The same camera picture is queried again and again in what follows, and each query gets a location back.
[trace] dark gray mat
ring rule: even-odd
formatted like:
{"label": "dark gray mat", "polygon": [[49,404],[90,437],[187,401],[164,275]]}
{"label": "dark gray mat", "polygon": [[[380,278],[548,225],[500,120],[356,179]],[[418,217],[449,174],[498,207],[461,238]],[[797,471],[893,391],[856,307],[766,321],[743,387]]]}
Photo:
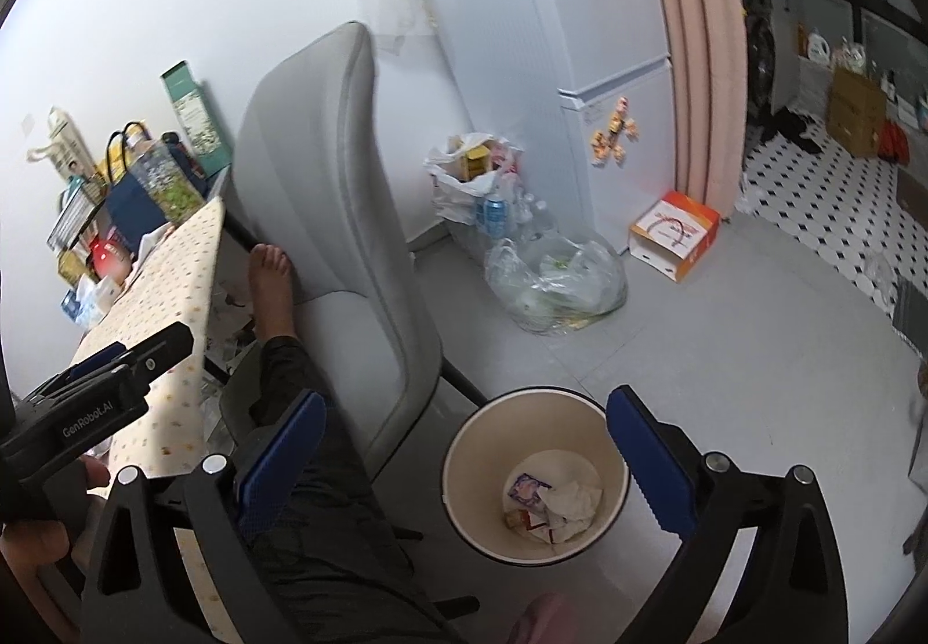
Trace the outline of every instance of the dark gray mat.
{"label": "dark gray mat", "polygon": [[928,357],[928,298],[903,277],[899,278],[893,326],[922,356]]}

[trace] curtain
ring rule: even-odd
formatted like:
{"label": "curtain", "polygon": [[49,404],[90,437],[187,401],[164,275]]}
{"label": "curtain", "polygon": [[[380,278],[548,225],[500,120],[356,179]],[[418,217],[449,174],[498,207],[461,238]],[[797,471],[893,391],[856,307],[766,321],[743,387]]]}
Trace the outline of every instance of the curtain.
{"label": "curtain", "polygon": [[731,214],[747,109],[741,0],[662,0],[676,105],[676,188]]}

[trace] beige trash bin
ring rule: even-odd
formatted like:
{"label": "beige trash bin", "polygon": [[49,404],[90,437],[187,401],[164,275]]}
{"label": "beige trash bin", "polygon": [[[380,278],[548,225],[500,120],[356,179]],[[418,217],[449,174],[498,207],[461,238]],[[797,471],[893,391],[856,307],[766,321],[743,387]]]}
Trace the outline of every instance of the beige trash bin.
{"label": "beige trash bin", "polygon": [[[592,525],[560,545],[508,528],[507,490],[523,471],[554,487],[577,480],[602,489]],[[458,533],[486,557],[543,566],[578,555],[609,530],[628,479],[602,406],[567,389],[529,388],[493,399],[461,426],[444,457],[442,499]]]}

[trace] silver screw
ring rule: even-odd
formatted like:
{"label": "silver screw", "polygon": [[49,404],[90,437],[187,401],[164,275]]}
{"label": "silver screw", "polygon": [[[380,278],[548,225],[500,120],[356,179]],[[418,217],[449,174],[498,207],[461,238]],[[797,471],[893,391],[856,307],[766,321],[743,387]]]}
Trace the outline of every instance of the silver screw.
{"label": "silver screw", "polygon": [[724,474],[731,466],[731,461],[724,453],[709,453],[705,457],[705,467],[716,474]]}
{"label": "silver screw", "polygon": [[135,466],[127,466],[119,470],[119,473],[116,475],[116,480],[119,484],[132,484],[137,476],[138,469]]}
{"label": "silver screw", "polygon": [[792,476],[800,484],[811,484],[815,481],[815,474],[808,466],[796,466],[792,470]]}
{"label": "silver screw", "polygon": [[224,455],[218,453],[207,455],[206,460],[203,461],[203,471],[207,474],[218,474],[226,467],[226,463],[229,462]]}

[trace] patterned tablecloth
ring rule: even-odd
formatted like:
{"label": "patterned tablecloth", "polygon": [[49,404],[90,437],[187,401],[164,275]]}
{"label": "patterned tablecloth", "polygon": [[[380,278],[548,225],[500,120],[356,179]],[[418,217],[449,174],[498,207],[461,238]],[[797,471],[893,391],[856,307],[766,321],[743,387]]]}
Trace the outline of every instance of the patterned tablecloth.
{"label": "patterned tablecloth", "polygon": [[[148,257],[136,282],[74,354],[71,363],[114,342],[131,348],[174,321],[187,324],[193,334],[193,353],[151,384],[148,413],[113,436],[113,477],[129,465],[139,466],[150,479],[184,474],[206,456],[200,389],[223,217],[223,203],[216,198],[179,227]],[[238,641],[192,531],[178,531],[177,537],[212,632],[224,641]]]}

